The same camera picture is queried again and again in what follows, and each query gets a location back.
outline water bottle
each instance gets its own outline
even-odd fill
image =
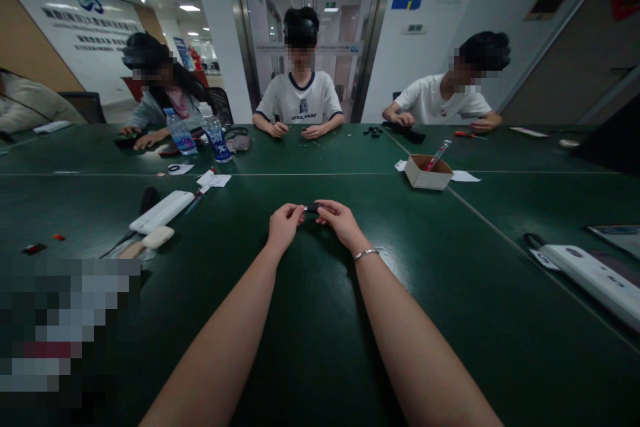
[[[193,155],[197,153],[198,149],[193,142],[193,138],[191,138],[189,129],[187,129],[182,119],[175,115],[173,109],[165,109],[165,113],[167,114],[167,128],[180,153],[183,155]]]
[[[200,102],[200,113],[202,113],[202,128],[207,134],[209,145],[215,152],[215,161],[217,163],[227,163],[233,160],[231,152],[227,148],[227,140],[225,133],[222,131],[222,124],[213,115],[213,110],[207,102]]]

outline hand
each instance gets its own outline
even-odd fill
[[[269,239],[267,245],[282,254],[291,245],[296,227],[305,220],[305,206],[286,203],[273,212],[269,219]]]
[[[273,138],[281,138],[289,131],[289,127],[282,122],[276,122],[275,125],[270,125],[269,127],[269,135]]]
[[[138,127],[131,127],[130,125],[126,125],[125,127],[122,127],[120,129],[120,134],[121,135],[130,135],[133,132],[137,132],[137,133],[142,133],[142,130],[140,130]]]
[[[159,132],[151,132],[147,135],[143,135],[140,137],[133,146],[134,150],[146,149],[152,147],[154,144],[159,141],[163,141],[165,139],[164,135],[161,135]]]
[[[395,116],[395,123],[399,123],[403,127],[411,127],[415,125],[415,118],[409,112],[400,113]]]
[[[326,133],[327,131],[324,125],[312,125],[311,127],[307,127],[306,130],[303,130],[301,135],[307,140],[314,140],[322,137]]]
[[[474,133],[487,133],[495,129],[498,125],[489,119],[478,119],[471,124]]]
[[[321,225],[329,224],[335,230],[338,240],[351,251],[352,256],[373,248],[348,207],[333,200],[316,200],[315,203],[322,205],[318,209],[320,217],[316,222]]]

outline person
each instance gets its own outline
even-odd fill
[[[345,121],[331,77],[311,68],[320,21],[312,8],[304,7],[289,9],[284,23],[285,43],[293,70],[289,75],[278,75],[269,82],[253,114],[253,123],[275,138],[289,131],[286,124],[312,124],[302,131],[302,136],[317,139]]]
[[[373,246],[351,210],[332,200],[316,203],[316,222],[333,228],[356,258],[375,341],[407,423],[502,425],[427,314],[377,252],[370,252]],[[304,207],[292,203],[271,216],[265,247],[191,343],[141,426],[231,422],[260,344],[278,263],[304,220]]]
[[[172,108],[189,130],[200,128],[202,124],[198,110],[200,102],[207,102],[214,112],[217,111],[202,83],[172,58],[166,45],[150,34],[134,33],[128,38],[123,54],[122,61],[133,70],[134,79],[144,81],[146,90],[120,133],[128,135],[142,133],[153,126],[164,127],[141,136],[133,146],[135,150],[152,147],[169,137],[164,109]]]
[[[87,123],[53,90],[0,68],[0,131],[15,133],[60,120]]]
[[[411,127],[415,123],[444,124],[460,114],[463,119],[477,119],[471,124],[475,133],[487,133],[502,123],[502,117],[469,86],[476,85],[487,73],[503,70],[510,62],[510,52],[505,33],[477,33],[457,49],[447,73],[416,80],[382,116]]]

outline cardboard box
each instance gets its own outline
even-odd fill
[[[431,171],[423,170],[429,165],[432,158],[433,155],[412,155],[409,157],[405,173],[411,187],[444,190],[449,185],[453,177],[453,170],[442,159],[436,162]]]

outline blue logo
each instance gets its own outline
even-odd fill
[[[105,10],[102,8],[102,3],[100,0],[77,0],[78,5],[80,5],[84,10],[91,11],[94,10],[96,13],[104,13]]]

